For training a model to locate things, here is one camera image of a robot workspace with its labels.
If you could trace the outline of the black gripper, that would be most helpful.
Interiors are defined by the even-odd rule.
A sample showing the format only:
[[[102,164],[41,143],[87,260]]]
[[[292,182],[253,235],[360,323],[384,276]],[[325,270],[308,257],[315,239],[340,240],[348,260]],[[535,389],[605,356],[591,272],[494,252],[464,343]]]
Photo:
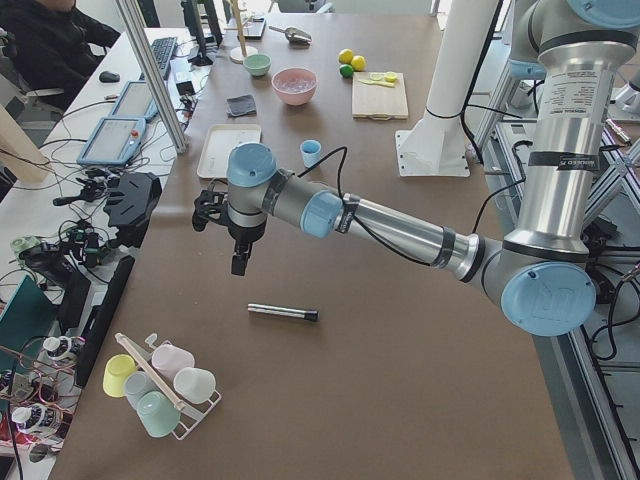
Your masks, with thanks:
[[[265,230],[265,222],[252,227],[240,226],[235,223],[231,223],[228,226],[228,232],[235,241],[231,263],[231,273],[233,275],[246,274],[246,268],[251,257],[252,246],[262,238]]]

